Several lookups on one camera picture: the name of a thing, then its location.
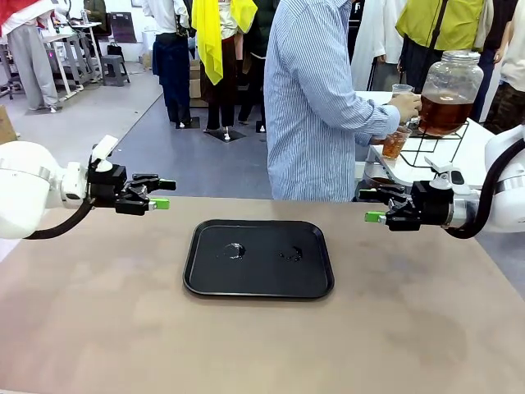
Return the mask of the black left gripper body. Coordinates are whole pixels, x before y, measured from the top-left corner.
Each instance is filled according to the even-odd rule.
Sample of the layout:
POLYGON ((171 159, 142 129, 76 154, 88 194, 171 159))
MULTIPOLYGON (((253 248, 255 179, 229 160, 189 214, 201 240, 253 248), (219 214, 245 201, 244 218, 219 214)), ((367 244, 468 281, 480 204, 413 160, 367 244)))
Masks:
POLYGON ((88 170, 89 197, 95 208, 114 208, 118 195, 127 182, 126 167, 112 164, 104 172, 97 172, 90 167, 88 170))

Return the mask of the short clear iced cup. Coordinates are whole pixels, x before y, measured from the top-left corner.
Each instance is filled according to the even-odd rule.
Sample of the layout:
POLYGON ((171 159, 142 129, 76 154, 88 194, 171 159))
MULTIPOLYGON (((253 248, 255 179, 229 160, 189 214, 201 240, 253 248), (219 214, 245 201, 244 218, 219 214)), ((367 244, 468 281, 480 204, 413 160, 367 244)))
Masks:
POLYGON ((411 134, 412 131, 408 127, 399 126, 395 132, 385 138, 381 154, 386 158, 397 159, 411 134))

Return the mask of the glass tea dispenser jar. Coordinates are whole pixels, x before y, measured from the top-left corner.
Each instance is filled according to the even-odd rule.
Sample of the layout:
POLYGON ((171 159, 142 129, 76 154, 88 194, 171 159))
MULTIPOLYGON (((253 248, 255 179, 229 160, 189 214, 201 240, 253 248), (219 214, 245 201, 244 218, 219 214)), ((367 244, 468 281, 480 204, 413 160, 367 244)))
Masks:
POLYGON ((438 62, 433 56, 429 48, 420 55, 405 55, 407 81, 422 100, 419 119, 410 127, 423 135, 442 137, 456 132, 467 121, 484 73, 478 66, 478 52, 445 51, 438 62))

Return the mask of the person's right forearm striped sleeve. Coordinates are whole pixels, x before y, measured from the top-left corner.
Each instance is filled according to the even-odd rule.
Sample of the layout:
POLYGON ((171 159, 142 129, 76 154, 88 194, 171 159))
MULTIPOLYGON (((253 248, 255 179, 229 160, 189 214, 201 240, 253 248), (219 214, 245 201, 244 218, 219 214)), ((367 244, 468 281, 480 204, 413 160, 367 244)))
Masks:
POLYGON ((357 95, 354 101, 356 124, 358 126, 387 127, 397 126, 400 121, 399 110, 390 104, 379 104, 374 100, 357 95))

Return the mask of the person's left hand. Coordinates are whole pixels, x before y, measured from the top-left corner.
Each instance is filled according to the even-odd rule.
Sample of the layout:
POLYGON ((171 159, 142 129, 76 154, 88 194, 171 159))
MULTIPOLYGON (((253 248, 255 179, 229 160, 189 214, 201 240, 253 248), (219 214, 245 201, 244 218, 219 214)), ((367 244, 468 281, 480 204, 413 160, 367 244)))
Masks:
POLYGON ((401 140, 406 140, 412 131, 405 126, 398 126, 397 130, 386 135, 385 137, 372 137, 370 145, 397 144, 401 140))

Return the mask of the person's right hand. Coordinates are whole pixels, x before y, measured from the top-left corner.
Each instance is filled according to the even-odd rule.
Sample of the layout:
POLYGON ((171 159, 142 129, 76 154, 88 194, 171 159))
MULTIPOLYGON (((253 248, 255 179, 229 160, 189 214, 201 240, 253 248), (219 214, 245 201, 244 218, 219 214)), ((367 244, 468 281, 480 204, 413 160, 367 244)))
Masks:
POLYGON ((418 117, 422 109, 421 95, 412 92, 393 95, 388 104, 397 108, 400 124, 404 124, 412 118, 418 117))

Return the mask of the white waste bin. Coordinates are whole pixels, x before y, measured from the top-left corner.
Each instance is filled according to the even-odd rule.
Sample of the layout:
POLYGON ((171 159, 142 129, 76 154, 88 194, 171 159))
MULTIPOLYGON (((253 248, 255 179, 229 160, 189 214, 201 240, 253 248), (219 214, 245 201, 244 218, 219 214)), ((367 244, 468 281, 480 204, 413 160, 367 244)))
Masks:
POLYGON ((354 201, 358 201, 359 200, 359 192, 366 185, 366 181, 363 179, 365 167, 366 167, 366 163, 365 162, 356 162, 355 163, 355 171, 354 171, 354 177, 355 177, 354 201))

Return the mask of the grey plastic stool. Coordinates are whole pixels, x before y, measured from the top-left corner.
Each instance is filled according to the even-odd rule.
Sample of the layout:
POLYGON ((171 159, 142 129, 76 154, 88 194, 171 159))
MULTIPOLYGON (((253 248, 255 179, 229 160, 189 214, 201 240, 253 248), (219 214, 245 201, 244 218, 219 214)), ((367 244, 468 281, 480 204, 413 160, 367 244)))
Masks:
POLYGON ((126 81, 130 83, 130 77, 122 56, 102 56, 101 66, 104 86, 123 87, 126 81))

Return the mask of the person in striped shirt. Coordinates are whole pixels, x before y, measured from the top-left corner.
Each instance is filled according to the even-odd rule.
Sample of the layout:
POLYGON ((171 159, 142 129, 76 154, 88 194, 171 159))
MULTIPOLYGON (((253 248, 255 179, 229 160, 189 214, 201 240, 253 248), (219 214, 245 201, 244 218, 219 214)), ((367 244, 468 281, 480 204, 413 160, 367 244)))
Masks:
POLYGON ((350 0, 280 0, 264 70, 267 172, 274 199, 349 202, 359 131, 348 54, 350 0))

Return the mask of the white workbench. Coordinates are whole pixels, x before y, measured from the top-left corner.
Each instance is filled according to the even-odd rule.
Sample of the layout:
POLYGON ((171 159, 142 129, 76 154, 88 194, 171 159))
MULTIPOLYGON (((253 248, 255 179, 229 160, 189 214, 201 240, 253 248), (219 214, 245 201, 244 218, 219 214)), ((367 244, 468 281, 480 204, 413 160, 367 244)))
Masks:
POLYGON ((102 65, 94 44, 91 56, 89 38, 94 40, 93 28, 99 22, 59 25, 55 30, 41 30, 61 103, 84 90, 84 86, 102 80, 102 65))

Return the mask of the person in grey trousers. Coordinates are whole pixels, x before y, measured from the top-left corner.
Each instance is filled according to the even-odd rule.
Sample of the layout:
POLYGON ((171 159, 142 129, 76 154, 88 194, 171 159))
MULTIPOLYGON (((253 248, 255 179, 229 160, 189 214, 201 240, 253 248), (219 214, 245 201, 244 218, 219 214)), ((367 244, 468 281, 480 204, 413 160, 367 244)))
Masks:
POLYGON ((39 33, 55 10, 52 0, 0 0, 0 37, 7 40, 32 111, 58 110, 53 73, 39 33))

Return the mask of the mannequin in dark clothes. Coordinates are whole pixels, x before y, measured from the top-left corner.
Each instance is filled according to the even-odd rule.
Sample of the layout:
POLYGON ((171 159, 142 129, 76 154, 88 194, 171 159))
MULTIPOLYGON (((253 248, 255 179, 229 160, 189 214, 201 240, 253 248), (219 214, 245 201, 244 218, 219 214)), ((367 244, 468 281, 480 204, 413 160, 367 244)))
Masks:
POLYGON ((244 35, 244 49, 249 54, 251 65, 248 72, 248 88, 241 104, 238 121, 247 125, 249 115, 261 98, 267 45, 275 8, 272 0, 253 0, 257 6, 253 23, 244 35))

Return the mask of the mannequin with yellow cloth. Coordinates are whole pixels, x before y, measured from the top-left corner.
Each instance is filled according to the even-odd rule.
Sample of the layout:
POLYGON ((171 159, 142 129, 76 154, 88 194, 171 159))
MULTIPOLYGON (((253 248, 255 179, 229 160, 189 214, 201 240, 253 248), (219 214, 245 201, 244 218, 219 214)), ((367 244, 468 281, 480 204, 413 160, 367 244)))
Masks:
POLYGON ((201 98, 208 105, 205 131, 225 142, 235 123, 238 60, 235 36, 251 27, 252 0, 194 0, 192 26, 200 57, 201 98))

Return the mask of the person in cream top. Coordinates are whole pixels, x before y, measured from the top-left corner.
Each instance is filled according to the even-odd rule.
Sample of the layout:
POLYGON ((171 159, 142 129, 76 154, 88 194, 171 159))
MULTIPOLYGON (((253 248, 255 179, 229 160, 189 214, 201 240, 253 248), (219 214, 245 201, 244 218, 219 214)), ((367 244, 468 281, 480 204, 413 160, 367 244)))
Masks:
POLYGON ((500 84, 484 122, 495 135, 525 124, 525 0, 517 1, 500 48, 500 84))

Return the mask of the seated person in dark top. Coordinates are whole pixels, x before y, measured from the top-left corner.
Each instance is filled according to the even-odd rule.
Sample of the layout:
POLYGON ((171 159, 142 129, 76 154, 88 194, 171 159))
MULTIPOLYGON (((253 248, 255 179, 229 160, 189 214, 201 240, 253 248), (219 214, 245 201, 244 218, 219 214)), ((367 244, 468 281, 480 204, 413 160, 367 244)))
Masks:
POLYGON ((105 0, 84 0, 84 9, 90 22, 106 22, 105 0))

